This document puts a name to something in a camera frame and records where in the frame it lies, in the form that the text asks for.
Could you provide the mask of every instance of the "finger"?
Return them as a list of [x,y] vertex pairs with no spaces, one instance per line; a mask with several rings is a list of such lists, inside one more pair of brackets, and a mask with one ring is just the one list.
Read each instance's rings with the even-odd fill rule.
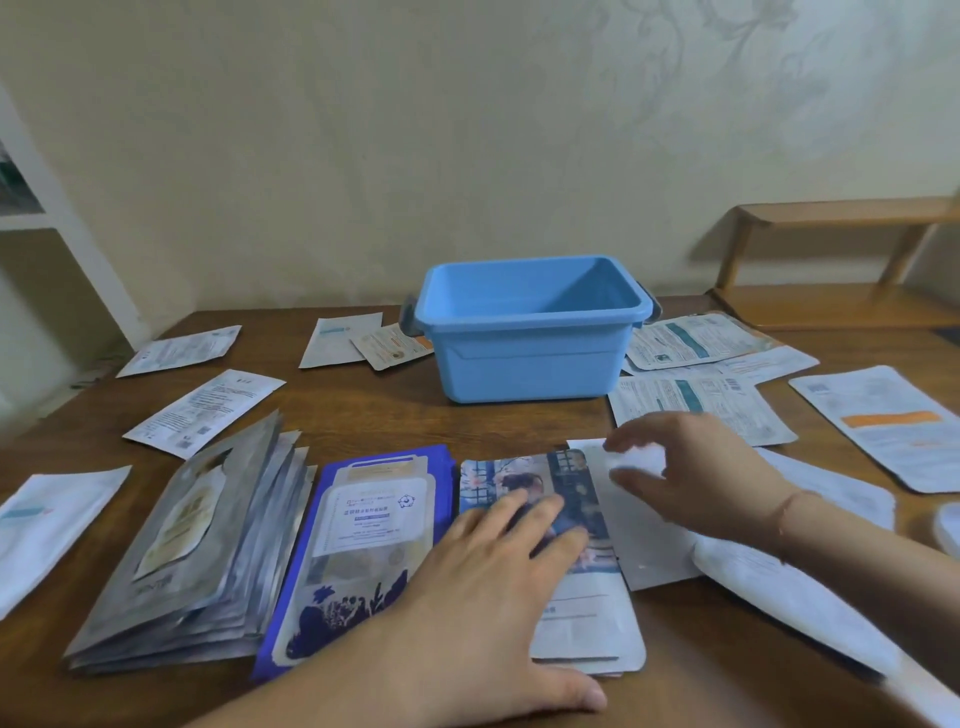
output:
[[664,518],[672,510],[676,489],[665,479],[634,468],[616,468],[610,471],[610,480],[638,497]]
[[642,448],[650,443],[669,447],[678,440],[684,416],[695,417],[687,412],[651,412],[630,420],[607,436],[603,448],[607,452],[626,452],[634,446]]
[[494,503],[483,519],[473,529],[472,538],[476,541],[492,541],[500,538],[510,519],[520,508],[526,505],[527,491],[519,488]]
[[590,711],[607,707],[603,688],[592,677],[570,667],[531,665],[530,712]]
[[484,513],[483,508],[470,508],[468,511],[461,513],[446,530],[444,541],[454,541],[469,536],[473,533],[473,529],[477,527],[477,523],[483,520]]
[[534,559],[540,571],[541,585],[546,592],[544,600],[557,590],[564,574],[583,553],[590,536],[582,526],[571,528],[555,538]]
[[517,544],[530,553],[543,540],[550,524],[557,519],[564,507],[564,498],[553,494],[542,498],[504,537],[505,542]]

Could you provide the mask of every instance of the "white shelf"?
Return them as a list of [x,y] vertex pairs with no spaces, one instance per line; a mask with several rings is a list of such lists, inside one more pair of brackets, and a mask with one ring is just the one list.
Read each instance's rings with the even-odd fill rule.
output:
[[45,212],[0,214],[0,231],[36,231],[52,227],[53,223]]

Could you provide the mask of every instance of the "wall pattern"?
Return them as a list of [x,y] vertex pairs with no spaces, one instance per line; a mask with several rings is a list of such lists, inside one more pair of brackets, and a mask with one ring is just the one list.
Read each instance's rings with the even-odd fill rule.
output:
[[156,328],[186,298],[395,301],[479,257],[703,290],[735,204],[958,183],[954,0],[42,5],[0,7],[0,76]]

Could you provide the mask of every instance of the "right hand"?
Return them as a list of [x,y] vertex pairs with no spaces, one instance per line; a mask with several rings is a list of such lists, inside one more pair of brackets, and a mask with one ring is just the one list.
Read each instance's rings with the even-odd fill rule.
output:
[[663,478],[618,468],[611,480],[667,521],[768,553],[777,548],[772,521],[798,489],[735,432],[709,414],[655,412],[616,429],[604,449],[651,443],[666,450]]

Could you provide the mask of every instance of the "forearm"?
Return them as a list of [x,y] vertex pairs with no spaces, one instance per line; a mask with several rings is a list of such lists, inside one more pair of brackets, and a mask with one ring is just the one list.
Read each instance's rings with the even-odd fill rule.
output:
[[960,692],[960,564],[817,497],[781,522],[780,553]]
[[296,669],[189,728],[417,728],[402,686],[402,666],[384,649],[386,626],[383,618],[360,625]]

